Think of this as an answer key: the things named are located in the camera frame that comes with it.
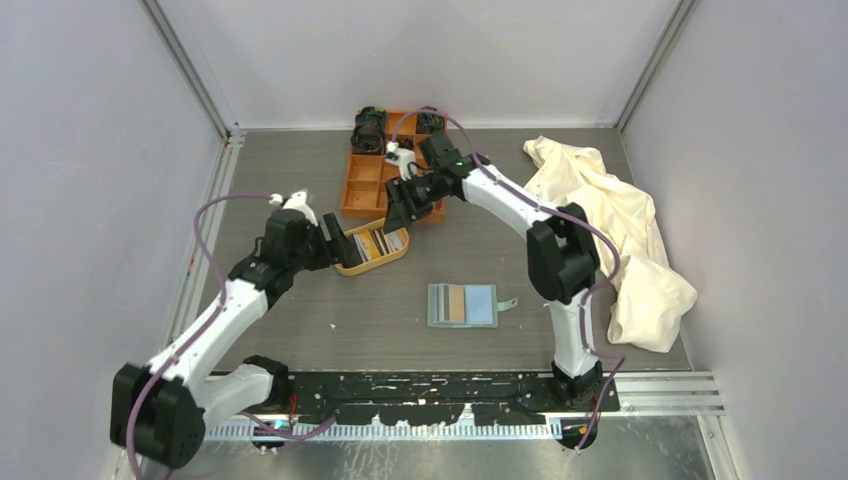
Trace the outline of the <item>tan oval card tray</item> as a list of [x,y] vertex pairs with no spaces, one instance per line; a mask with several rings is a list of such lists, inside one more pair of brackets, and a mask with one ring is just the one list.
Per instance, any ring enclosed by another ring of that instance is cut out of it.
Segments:
[[[348,230],[348,231],[345,232],[345,234],[348,235],[352,239],[352,235],[354,233],[357,233],[357,232],[360,232],[360,231],[363,231],[363,230],[370,230],[370,229],[377,229],[377,228],[383,229],[383,224],[384,224],[384,219],[375,220],[375,221],[372,221],[370,223],[367,223],[367,224],[361,225],[359,227],[353,228],[351,230]],[[399,234],[400,238],[403,240],[403,242],[405,244],[405,246],[398,253],[386,255],[382,258],[379,258],[375,261],[370,261],[370,262],[364,261],[362,259],[362,256],[361,256],[361,264],[359,266],[356,266],[356,267],[353,267],[353,268],[343,268],[340,265],[336,265],[335,266],[336,271],[343,276],[351,277],[351,276],[360,275],[362,273],[368,272],[368,271],[373,270],[377,267],[383,266],[383,265],[388,264],[392,261],[395,261],[395,260],[402,258],[407,253],[408,248],[409,248],[409,241],[410,241],[409,233],[405,228],[401,228],[401,229],[394,231],[394,232],[397,232]]]

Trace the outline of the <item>orange credit card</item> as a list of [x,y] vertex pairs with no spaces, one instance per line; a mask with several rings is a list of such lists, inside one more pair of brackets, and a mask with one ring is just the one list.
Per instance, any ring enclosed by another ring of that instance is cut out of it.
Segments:
[[465,319],[465,287],[462,285],[449,286],[449,316],[448,322],[464,324]]

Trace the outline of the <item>green card holder wallet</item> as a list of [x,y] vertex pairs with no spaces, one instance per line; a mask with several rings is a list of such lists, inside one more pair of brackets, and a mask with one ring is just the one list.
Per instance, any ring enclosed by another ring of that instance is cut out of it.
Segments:
[[499,314],[517,305],[517,298],[499,301],[495,285],[429,284],[427,325],[448,329],[497,328]]

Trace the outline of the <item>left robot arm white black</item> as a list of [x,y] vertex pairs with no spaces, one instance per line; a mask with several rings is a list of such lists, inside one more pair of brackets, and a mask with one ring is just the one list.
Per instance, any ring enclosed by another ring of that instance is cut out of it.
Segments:
[[261,406],[289,407],[288,367],[252,355],[215,381],[209,375],[234,342],[294,283],[296,274],[353,264],[355,245],[333,213],[312,221],[296,209],[277,209],[250,255],[230,271],[218,298],[171,345],[142,366],[125,364],[112,386],[110,439],[171,469],[194,457],[206,432]]

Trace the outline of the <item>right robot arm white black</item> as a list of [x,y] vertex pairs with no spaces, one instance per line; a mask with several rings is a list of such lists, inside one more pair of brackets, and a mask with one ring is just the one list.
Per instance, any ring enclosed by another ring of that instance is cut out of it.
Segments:
[[591,290],[600,258],[584,210],[539,198],[488,158],[462,154],[444,133],[423,140],[416,151],[390,141],[384,156],[399,169],[385,183],[386,230],[408,227],[429,216],[436,201],[454,197],[491,213],[524,240],[529,281],[551,314],[552,389],[562,407],[582,409],[603,382],[591,338]]

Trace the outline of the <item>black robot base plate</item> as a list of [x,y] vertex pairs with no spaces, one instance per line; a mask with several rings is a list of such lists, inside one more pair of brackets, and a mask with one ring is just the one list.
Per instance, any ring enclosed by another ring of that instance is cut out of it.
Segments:
[[535,425],[556,413],[589,414],[619,403],[598,373],[569,381],[544,371],[294,372],[284,394],[250,407],[318,424],[452,425],[469,410],[476,426]]

